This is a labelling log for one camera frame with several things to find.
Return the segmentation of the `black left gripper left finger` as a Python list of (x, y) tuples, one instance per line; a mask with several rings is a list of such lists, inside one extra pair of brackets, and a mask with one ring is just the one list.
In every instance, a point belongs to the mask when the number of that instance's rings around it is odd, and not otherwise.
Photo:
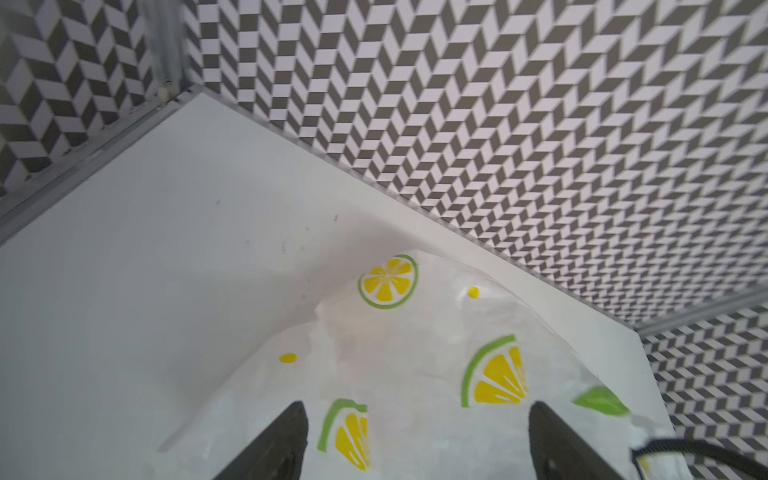
[(307, 447), (308, 417), (294, 401), (215, 480), (299, 480)]

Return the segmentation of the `white lemon-print plastic bag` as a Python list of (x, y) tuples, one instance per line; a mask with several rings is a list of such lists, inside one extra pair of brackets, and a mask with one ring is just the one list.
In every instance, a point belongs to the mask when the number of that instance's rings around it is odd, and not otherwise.
[(691, 475), (679, 454), (633, 458), (666, 429), (522, 299), (466, 265), (411, 251), (264, 341), (162, 449), (158, 471), (211, 479), (300, 402), (305, 479), (531, 479), (538, 401), (626, 479)]

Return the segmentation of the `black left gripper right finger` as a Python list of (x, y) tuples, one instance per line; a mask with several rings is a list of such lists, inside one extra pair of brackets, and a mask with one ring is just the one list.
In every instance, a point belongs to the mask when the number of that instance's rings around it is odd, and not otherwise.
[(547, 404), (529, 412), (530, 453), (536, 478), (619, 480), (622, 476)]

